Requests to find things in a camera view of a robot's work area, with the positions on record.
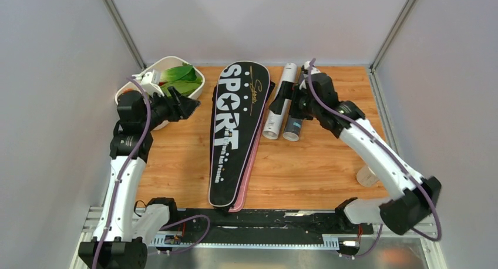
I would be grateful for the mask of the white shuttlecock tube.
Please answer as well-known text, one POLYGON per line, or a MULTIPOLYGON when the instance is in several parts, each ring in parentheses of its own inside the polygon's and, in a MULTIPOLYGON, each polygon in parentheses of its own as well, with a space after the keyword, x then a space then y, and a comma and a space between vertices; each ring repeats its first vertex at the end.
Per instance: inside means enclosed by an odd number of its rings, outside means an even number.
POLYGON ((298 66, 294 63, 287 63, 280 77, 274 101, 269 106, 267 120, 263 128, 263 136, 276 140, 280 134, 283 123, 283 110, 287 107, 288 99, 284 97, 286 89, 292 86, 295 81, 298 66))

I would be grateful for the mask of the black shuttlecock tube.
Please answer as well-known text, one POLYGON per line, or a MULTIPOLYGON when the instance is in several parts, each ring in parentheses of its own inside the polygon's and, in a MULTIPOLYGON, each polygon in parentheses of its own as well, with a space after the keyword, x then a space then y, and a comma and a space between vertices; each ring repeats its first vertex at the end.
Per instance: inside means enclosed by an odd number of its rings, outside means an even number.
POLYGON ((289 100, 288 116, 285 124, 283 138, 291 142, 297 142, 300 139, 300 133, 302 128, 302 119, 297 119, 291 116, 291 104, 292 101, 289 100))

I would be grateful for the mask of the black racket cover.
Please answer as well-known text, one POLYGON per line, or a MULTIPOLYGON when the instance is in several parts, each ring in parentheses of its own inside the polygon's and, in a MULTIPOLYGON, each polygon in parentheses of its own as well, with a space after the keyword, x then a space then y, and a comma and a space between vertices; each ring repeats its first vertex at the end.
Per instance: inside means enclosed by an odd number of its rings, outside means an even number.
POLYGON ((253 61, 225 67, 213 89, 208 202, 215 209, 234 204, 260 117, 274 89, 269 70, 253 61))

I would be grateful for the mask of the pink racket cover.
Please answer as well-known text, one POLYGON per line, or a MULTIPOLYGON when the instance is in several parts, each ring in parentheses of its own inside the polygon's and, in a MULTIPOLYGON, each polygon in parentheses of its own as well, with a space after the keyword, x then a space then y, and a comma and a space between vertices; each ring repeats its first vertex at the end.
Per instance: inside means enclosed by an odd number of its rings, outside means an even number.
POLYGON ((251 152, 250 157, 247 160, 245 172, 243 174, 243 177, 242 177, 239 189, 238 189, 237 198, 236 198, 234 204, 228 209, 229 213, 239 212, 243 209, 243 207, 245 205, 250 176, 251 176, 251 172, 253 170, 253 165, 255 162, 256 155, 257 155, 257 149, 259 147, 259 142, 260 142, 261 133, 262 133, 262 129, 263 129, 263 117, 264 117, 264 112, 263 112, 263 114, 260 117, 259 122, 258 122, 257 133, 255 134, 255 136, 253 138, 253 142, 252 142, 252 146, 251 146, 251 150, 250 150, 250 152, 251 152))

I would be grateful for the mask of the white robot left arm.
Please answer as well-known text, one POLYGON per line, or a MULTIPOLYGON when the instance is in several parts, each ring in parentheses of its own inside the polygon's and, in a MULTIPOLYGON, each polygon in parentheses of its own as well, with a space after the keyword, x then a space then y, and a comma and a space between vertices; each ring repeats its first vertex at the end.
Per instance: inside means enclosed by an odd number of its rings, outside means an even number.
POLYGON ((117 96, 110 177, 103 210, 90 241, 81 242, 79 258, 89 268, 144 268, 148 246, 160 228, 173 230, 180 215, 173 199, 153 198, 134 221, 139 181, 153 144, 152 130, 163 122, 188 119, 200 101, 183 96, 174 87, 169 95, 148 95, 129 89, 117 96))

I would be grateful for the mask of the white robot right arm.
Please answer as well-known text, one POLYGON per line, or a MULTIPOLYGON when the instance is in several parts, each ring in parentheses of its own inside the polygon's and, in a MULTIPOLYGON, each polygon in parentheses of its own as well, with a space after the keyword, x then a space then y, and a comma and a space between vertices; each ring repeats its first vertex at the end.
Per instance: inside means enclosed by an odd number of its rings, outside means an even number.
POLYGON ((291 117, 316 119, 322 128, 354 150, 389 194, 386 199, 351 198, 345 201, 342 212, 335 216, 339 231, 349 233, 358 224, 379 223, 400 236, 409 230, 422 234, 416 226, 432 215, 437 228, 433 240, 442 238, 436 212, 441 182, 435 176, 423 176, 403 161, 378 136, 354 102, 339 99, 331 77, 323 72, 308 72, 300 84, 283 85, 270 104, 270 111, 281 113, 285 100, 290 101, 291 117))

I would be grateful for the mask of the green leafy vegetable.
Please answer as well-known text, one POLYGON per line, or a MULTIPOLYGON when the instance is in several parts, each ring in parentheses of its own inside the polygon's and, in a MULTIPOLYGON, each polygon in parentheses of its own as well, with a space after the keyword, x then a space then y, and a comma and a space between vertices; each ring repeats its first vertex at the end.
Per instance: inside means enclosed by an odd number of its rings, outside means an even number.
POLYGON ((174 87, 183 96, 189 96, 197 88, 200 87, 201 83, 202 83, 202 79, 176 80, 174 82, 167 82, 167 83, 161 85, 160 88, 167 97, 171 96, 171 94, 168 90, 169 87, 174 87))

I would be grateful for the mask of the green bok choy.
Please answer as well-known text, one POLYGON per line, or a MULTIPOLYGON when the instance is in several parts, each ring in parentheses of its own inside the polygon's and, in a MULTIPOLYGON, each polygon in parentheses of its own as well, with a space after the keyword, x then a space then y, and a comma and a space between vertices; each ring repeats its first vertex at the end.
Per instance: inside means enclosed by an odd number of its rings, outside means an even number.
POLYGON ((160 84, 176 81, 196 81, 197 75, 194 67, 188 63, 181 66, 175 66, 162 71, 160 75, 160 84))

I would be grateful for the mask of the white tube cap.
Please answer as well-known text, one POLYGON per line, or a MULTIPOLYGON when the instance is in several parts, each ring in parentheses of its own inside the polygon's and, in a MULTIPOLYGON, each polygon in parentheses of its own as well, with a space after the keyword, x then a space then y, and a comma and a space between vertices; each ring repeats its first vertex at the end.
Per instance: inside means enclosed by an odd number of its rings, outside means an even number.
POLYGON ((372 187, 379 181, 368 165, 364 165, 356 174, 357 182, 364 187, 372 187))

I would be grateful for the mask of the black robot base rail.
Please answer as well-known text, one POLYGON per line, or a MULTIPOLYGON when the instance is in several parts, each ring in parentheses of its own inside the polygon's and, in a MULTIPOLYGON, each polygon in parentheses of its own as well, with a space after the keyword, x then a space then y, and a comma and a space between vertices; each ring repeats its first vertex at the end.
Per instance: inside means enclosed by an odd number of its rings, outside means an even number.
POLYGON ((162 228, 179 236, 183 245, 318 246, 324 237, 373 234, 369 224, 354 225, 334 210, 174 208, 162 228))

